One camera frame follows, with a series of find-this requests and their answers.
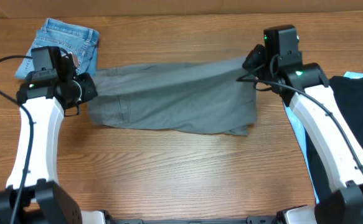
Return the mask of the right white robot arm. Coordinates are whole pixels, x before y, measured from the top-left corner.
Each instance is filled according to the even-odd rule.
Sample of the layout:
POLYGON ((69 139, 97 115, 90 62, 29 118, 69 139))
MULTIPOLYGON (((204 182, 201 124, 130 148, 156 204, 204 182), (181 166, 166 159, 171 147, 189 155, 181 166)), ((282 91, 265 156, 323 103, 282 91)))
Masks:
POLYGON ((267 58, 258 44, 242 67, 240 82, 263 83, 279 94, 302 122, 323 164, 331 195, 315 206, 302 205, 276 214, 275 223, 363 223, 363 149, 344 120, 316 63, 304 65, 300 52, 267 58))

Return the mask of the grey shorts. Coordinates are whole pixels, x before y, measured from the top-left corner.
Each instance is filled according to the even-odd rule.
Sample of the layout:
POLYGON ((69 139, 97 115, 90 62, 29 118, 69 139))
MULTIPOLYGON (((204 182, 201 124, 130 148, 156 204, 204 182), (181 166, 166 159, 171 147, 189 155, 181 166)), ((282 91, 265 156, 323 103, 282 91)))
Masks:
POLYGON ((88 102, 95 124, 246 135, 257 121, 256 91, 238 82, 243 57, 209 63, 148 63, 98 70, 88 102))

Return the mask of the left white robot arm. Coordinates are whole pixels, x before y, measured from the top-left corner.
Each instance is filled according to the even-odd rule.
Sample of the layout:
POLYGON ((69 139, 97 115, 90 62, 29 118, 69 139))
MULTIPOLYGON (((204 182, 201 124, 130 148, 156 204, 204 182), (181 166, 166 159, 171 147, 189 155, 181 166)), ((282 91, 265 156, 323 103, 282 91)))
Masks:
POLYGON ((59 131, 65 111, 97 91, 83 73, 67 79, 29 78, 17 92, 21 131, 16 161, 0 191, 0 223, 110 223, 104 211, 82 211, 57 176, 59 131))

